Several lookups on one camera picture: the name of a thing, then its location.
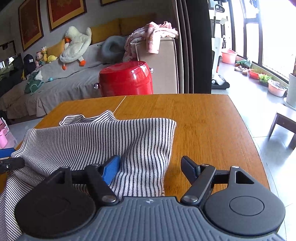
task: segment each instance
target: red stool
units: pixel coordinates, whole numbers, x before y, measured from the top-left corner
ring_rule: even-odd
[[[144,61],[131,61],[109,66],[100,71],[99,83],[94,84],[100,89],[102,97],[120,95],[151,95],[153,94],[152,75]]]

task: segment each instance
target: plant pot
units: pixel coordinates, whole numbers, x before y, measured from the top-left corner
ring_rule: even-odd
[[[254,69],[249,69],[249,74],[252,79],[256,79],[256,80],[259,79],[259,74],[254,72]]]
[[[237,53],[231,49],[222,49],[222,62],[226,64],[235,64]]]
[[[259,84],[261,84],[261,85],[263,85],[265,87],[268,87],[268,82],[261,82],[261,81],[259,81]]]
[[[268,91],[272,93],[275,96],[278,97],[283,97],[287,88],[283,86],[281,83],[274,81],[274,80],[269,80],[268,81]]]

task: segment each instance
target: pink clothing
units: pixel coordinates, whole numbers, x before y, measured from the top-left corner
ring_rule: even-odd
[[[126,50],[123,62],[137,60],[136,43],[146,40],[147,53],[159,53],[160,39],[164,37],[177,38],[178,31],[172,28],[171,23],[165,21],[157,25],[154,22],[134,31],[126,40]]]

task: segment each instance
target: striped cloth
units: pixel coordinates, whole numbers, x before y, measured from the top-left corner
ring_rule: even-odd
[[[16,240],[21,231],[14,218],[18,201],[61,166],[80,170],[102,164],[113,155],[121,167],[110,184],[119,196],[163,196],[176,122],[164,118],[117,120],[111,111],[100,116],[66,116],[58,127],[30,129],[12,157],[25,167],[8,173],[0,196],[0,240]],[[77,188],[86,192],[84,185]]]

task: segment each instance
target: shoe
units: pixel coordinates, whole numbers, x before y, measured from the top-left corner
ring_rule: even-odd
[[[241,66],[237,66],[234,68],[234,71],[242,72],[243,68]]]
[[[242,74],[243,74],[243,75],[248,75],[248,72],[249,72],[249,70],[248,70],[247,68],[244,68],[244,69],[242,70]]]

